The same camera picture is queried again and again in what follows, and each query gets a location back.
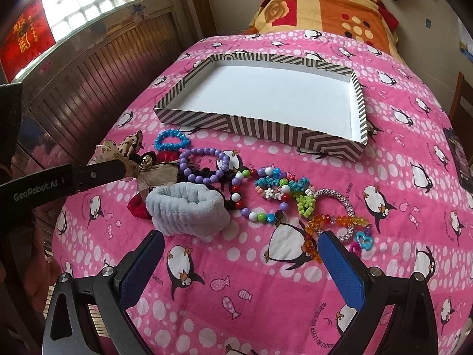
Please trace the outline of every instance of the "blue gripper pad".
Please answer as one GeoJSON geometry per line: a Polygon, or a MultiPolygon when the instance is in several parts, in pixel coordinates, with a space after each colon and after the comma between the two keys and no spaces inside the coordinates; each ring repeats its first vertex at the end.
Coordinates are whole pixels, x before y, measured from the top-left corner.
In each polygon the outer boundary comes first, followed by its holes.
{"type": "Polygon", "coordinates": [[[118,302],[122,310],[133,307],[138,303],[163,253],[164,237],[158,231],[142,250],[141,255],[135,258],[134,263],[122,280],[120,287],[121,299],[118,302]]]}
{"type": "Polygon", "coordinates": [[[358,277],[343,253],[330,240],[327,233],[322,233],[319,236],[317,249],[347,306],[360,311],[365,302],[363,281],[358,277]]]}

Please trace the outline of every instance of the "wooden chair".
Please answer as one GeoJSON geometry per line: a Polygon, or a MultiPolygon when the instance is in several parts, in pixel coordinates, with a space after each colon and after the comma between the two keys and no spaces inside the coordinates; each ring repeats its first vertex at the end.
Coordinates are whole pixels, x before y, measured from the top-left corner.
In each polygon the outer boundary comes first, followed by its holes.
{"type": "Polygon", "coordinates": [[[448,117],[452,123],[453,130],[463,145],[468,164],[473,164],[473,116],[460,104],[464,98],[473,105],[473,88],[465,80],[463,73],[458,73],[455,96],[448,117]]]}

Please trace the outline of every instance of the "metal screw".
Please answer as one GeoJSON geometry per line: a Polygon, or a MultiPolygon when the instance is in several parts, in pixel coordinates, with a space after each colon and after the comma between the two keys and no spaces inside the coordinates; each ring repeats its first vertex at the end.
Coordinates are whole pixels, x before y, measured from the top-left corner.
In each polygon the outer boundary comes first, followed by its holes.
{"type": "Polygon", "coordinates": [[[420,272],[414,272],[414,278],[418,282],[423,282],[425,280],[425,276],[420,272]]]}
{"type": "Polygon", "coordinates": [[[69,279],[69,274],[67,272],[65,272],[64,274],[60,274],[59,275],[59,282],[60,283],[64,283],[65,281],[67,281],[69,279]]]}
{"type": "Polygon", "coordinates": [[[383,274],[383,272],[382,272],[381,268],[371,267],[370,268],[370,274],[372,274],[373,276],[379,277],[383,274]]]}
{"type": "Polygon", "coordinates": [[[111,274],[114,273],[114,268],[113,267],[105,267],[102,268],[102,271],[100,271],[102,276],[110,276],[111,274]]]}

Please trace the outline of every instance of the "box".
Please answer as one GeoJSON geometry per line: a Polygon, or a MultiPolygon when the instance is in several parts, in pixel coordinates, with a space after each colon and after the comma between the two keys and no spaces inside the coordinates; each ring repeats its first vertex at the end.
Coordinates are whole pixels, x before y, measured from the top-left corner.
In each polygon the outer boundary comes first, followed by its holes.
{"type": "Polygon", "coordinates": [[[264,138],[350,161],[368,142],[355,72],[303,57],[211,55],[154,110],[162,123],[264,138]]]}

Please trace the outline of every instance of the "red poster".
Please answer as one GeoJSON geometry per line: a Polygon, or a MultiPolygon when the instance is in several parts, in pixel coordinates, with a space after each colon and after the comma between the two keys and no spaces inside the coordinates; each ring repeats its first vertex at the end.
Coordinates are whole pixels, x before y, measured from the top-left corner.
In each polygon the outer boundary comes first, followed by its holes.
{"type": "Polygon", "coordinates": [[[23,11],[0,49],[0,60],[8,82],[31,60],[56,44],[42,0],[33,2],[23,11]]]}

